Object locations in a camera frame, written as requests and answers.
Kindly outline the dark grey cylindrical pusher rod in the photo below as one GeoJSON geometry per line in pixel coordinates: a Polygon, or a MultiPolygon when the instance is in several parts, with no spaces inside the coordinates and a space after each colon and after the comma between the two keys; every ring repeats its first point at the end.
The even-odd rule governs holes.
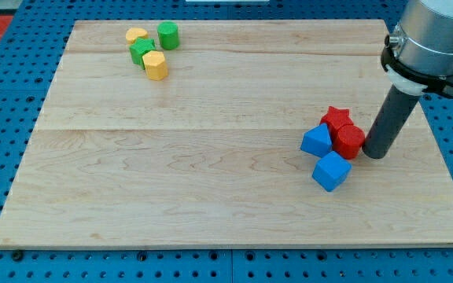
{"type": "Polygon", "coordinates": [[[363,152],[370,158],[386,156],[406,123],[419,96],[405,94],[391,86],[363,144],[363,152]]]}

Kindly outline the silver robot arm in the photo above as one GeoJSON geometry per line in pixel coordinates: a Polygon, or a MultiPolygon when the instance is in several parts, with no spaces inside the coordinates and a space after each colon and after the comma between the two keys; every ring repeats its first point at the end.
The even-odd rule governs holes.
{"type": "Polygon", "coordinates": [[[363,144],[373,159],[385,157],[422,95],[453,99],[453,1],[408,1],[381,66],[392,86],[363,144]]]}

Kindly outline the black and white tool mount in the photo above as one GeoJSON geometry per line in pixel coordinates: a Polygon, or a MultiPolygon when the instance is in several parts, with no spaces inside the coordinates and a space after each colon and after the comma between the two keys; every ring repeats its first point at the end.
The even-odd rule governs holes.
{"type": "Polygon", "coordinates": [[[386,35],[381,66],[402,93],[414,97],[433,93],[453,99],[453,53],[427,49],[410,38],[386,35]]]}

